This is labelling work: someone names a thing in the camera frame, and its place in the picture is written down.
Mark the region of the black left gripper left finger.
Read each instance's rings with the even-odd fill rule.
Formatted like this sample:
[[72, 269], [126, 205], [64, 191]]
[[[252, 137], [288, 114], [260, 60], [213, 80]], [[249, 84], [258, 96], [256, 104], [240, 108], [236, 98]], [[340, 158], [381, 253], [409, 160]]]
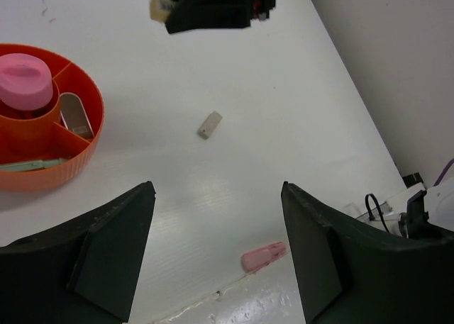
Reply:
[[155, 206], [147, 181], [1, 248], [2, 323], [127, 323]]

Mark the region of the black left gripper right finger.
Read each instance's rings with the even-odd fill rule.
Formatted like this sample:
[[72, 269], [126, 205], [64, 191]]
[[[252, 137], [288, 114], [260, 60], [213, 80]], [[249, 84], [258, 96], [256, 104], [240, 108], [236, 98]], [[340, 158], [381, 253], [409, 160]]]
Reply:
[[285, 183], [281, 200], [307, 323], [452, 323], [453, 232], [430, 224], [425, 191], [406, 237], [356, 220]]

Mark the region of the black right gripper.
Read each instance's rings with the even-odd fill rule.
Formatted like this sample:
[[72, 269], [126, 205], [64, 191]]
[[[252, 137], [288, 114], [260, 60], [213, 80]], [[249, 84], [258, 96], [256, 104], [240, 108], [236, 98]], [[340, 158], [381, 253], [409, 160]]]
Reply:
[[170, 0], [175, 7], [165, 21], [169, 34], [197, 29], [241, 29], [250, 19], [268, 19], [276, 0]]

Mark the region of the beige barcoded eraser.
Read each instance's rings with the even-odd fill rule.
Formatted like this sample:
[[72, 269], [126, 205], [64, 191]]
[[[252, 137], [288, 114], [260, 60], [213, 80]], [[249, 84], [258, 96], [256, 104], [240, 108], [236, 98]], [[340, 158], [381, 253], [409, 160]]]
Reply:
[[176, 3], [171, 0], [150, 0], [150, 18], [154, 21], [165, 23], [175, 6]]

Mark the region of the green highlighter marker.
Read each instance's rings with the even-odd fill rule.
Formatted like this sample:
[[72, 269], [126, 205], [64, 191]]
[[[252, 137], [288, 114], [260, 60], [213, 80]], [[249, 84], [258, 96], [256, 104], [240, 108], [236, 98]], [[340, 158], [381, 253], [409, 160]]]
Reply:
[[30, 160], [1, 164], [1, 172], [32, 172], [36, 170], [57, 167], [71, 160], [71, 157], [63, 157], [51, 160]]

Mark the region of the beige white correction tape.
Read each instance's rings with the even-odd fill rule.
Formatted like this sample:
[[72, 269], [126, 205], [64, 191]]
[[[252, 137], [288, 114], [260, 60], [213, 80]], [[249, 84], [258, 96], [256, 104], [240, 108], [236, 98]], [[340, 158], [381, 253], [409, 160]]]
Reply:
[[92, 140], [94, 133], [82, 100], [72, 92], [60, 95], [60, 117], [64, 127], [85, 140]]

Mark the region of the pink capped clear bottle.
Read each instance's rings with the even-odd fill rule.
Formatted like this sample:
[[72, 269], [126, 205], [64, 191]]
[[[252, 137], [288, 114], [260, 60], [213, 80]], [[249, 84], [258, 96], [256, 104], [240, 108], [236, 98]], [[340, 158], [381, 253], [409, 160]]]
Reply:
[[32, 119], [52, 110], [57, 103], [52, 74], [40, 58], [9, 53], [1, 56], [1, 115]]

